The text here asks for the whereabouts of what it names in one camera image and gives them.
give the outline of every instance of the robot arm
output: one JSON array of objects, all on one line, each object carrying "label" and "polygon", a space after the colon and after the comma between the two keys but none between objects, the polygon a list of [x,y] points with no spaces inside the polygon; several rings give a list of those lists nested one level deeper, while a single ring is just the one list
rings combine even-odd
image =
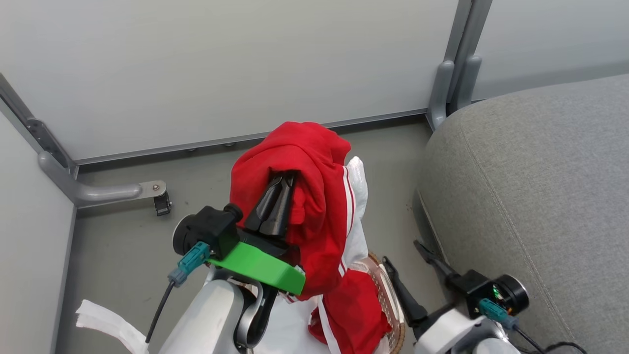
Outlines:
[{"label": "robot arm", "polygon": [[[292,171],[277,174],[243,228],[236,226],[242,212],[233,204],[223,210],[204,207],[179,222],[173,248],[184,257],[169,275],[171,284],[181,286],[203,263],[216,271],[160,353],[246,353],[262,339],[277,294],[301,293],[305,277],[296,269],[299,249],[286,242],[295,177]],[[255,287],[255,294],[246,285]]]},{"label": "robot arm", "polygon": [[[305,278],[295,269],[299,250],[285,240],[295,177],[292,172],[276,175],[242,229],[236,227],[242,213],[235,205],[222,211],[205,207],[181,220],[173,247],[184,258],[169,279],[178,287],[202,263],[210,262],[217,269],[171,332],[161,354],[244,354],[264,335],[278,292],[301,293]],[[459,301],[428,314],[402,284],[391,262],[383,259],[417,339],[415,353],[518,353],[496,321],[500,314],[513,318],[510,315],[528,307],[524,287],[507,275],[495,280],[474,270],[459,275],[417,242],[416,247]],[[255,295],[243,284],[255,287]]]},{"label": "robot arm", "polygon": [[514,316],[528,307],[528,294],[521,283],[509,275],[490,280],[474,270],[459,275],[419,242],[415,241],[415,246],[457,299],[428,314],[406,290],[393,264],[383,259],[417,339],[415,353],[519,353],[497,322],[512,328],[517,323]]}]

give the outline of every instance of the green mount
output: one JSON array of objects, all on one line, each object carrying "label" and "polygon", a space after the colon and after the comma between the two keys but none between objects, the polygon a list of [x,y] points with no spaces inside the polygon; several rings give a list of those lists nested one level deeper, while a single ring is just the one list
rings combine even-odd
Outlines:
[{"label": "green mount", "polygon": [[301,295],[306,277],[288,263],[250,244],[238,243],[222,261],[208,262],[294,295]]}]

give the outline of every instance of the white wall panel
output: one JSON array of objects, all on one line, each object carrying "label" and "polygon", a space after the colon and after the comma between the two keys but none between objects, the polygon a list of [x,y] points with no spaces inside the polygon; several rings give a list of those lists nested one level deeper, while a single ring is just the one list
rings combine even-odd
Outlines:
[{"label": "white wall panel", "polygon": [[494,0],[472,99],[629,72],[627,14],[627,0]]},{"label": "white wall panel", "polygon": [[0,71],[83,160],[428,106],[457,0],[20,0]]},{"label": "white wall panel", "polygon": [[[0,108],[8,111],[2,102]],[[0,161],[0,351],[51,353],[74,205],[40,170],[37,153],[3,113]]]}]

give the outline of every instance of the gray cushion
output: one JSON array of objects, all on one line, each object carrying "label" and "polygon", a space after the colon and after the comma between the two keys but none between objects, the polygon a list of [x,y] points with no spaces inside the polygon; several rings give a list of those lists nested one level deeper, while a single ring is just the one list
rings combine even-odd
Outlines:
[{"label": "gray cushion", "polygon": [[418,191],[458,271],[526,286],[547,346],[629,349],[629,75],[531,89],[455,112]]}]

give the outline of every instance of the white fabric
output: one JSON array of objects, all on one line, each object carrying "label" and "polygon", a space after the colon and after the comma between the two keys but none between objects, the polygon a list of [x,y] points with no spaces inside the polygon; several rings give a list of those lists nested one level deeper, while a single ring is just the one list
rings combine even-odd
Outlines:
[{"label": "white fabric", "polygon": [[365,179],[365,168],[358,156],[354,156],[345,167],[348,171],[349,190],[345,194],[348,200],[353,199],[351,205],[353,213],[348,210],[348,217],[353,214],[352,228],[349,230],[345,249],[343,250],[343,263],[346,267],[352,263],[362,260],[369,255],[365,232],[362,229],[362,216],[367,207],[367,180]]},{"label": "white fabric", "polygon": [[255,354],[330,354],[328,347],[308,332],[311,312],[318,297],[289,304],[277,297],[267,331],[255,347]]},{"label": "white fabric", "polygon": [[76,313],[79,314],[77,327],[95,329],[117,338],[131,354],[148,354],[144,334],[112,311],[83,300]]},{"label": "white fabric", "polygon": [[341,348],[338,346],[338,341],[334,337],[332,327],[330,326],[330,319],[328,319],[328,312],[323,305],[323,295],[319,295],[319,318],[321,319],[321,328],[323,329],[323,336],[325,341],[328,342],[328,349],[330,354],[341,354]]},{"label": "white fabric", "polygon": [[354,214],[355,205],[354,205],[352,191],[351,191],[352,187],[350,186],[349,171],[347,170],[346,166],[343,167],[343,186],[345,187],[345,195],[347,196],[347,198],[345,199],[347,203],[347,206],[345,207],[345,210],[347,210],[347,225],[345,227],[345,231],[349,233],[350,230],[352,229],[352,221],[353,221],[352,217]]}]

